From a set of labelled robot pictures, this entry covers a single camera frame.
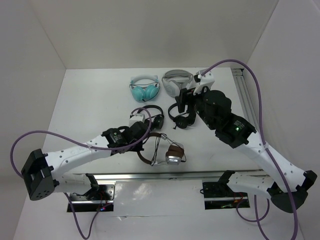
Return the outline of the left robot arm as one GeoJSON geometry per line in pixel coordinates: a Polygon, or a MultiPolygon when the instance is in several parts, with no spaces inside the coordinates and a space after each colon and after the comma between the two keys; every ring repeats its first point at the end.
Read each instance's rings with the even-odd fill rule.
{"type": "Polygon", "coordinates": [[[150,128],[141,121],[132,126],[110,128],[81,145],[56,152],[36,149],[28,156],[22,170],[29,199],[39,201],[52,193],[72,193],[93,200],[105,191],[92,173],[70,171],[92,161],[115,154],[138,151],[150,128]]]}

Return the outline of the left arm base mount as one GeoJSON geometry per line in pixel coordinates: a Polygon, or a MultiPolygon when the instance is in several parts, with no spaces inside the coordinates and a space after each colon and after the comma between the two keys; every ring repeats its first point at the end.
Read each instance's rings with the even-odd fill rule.
{"type": "Polygon", "coordinates": [[[112,212],[114,210],[114,198],[116,182],[114,180],[98,181],[91,173],[77,175],[80,183],[75,185],[68,194],[71,203],[67,211],[71,212],[112,212]]]}

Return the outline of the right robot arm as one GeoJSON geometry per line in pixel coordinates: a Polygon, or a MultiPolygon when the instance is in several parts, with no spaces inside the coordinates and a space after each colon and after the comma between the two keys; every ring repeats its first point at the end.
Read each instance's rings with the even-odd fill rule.
{"type": "Polygon", "coordinates": [[[316,173],[296,167],[263,142],[252,124],[232,113],[232,101],[223,92],[208,87],[200,93],[182,89],[175,100],[179,113],[184,110],[196,113],[220,141],[246,155],[267,173],[266,177],[257,177],[227,170],[218,180],[220,194],[259,195],[286,213],[293,213],[304,204],[308,190],[317,179],[316,173]]]}

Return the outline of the brown silver headphones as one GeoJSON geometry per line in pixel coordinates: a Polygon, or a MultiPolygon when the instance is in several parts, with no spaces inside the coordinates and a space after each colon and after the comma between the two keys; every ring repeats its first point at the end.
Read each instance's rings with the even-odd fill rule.
{"type": "Polygon", "coordinates": [[[152,132],[149,134],[145,142],[147,142],[149,138],[155,138],[154,151],[151,160],[145,158],[140,151],[137,152],[137,156],[143,163],[152,167],[159,166],[161,164],[178,166],[180,163],[185,163],[187,161],[184,146],[171,140],[165,133],[152,132]],[[169,147],[165,153],[165,160],[158,161],[157,158],[161,140],[167,141],[169,143],[169,147]]]}

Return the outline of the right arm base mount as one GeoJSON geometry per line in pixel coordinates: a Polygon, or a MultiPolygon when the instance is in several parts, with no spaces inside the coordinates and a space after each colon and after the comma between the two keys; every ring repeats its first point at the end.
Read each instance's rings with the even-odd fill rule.
{"type": "Polygon", "coordinates": [[[204,171],[202,174],[202,187],[199,192],[204,198],[205,210],[249,208],[248,194],[245,192],[234,192],[227,186],[227,177],[234,171],[204,171]]]}

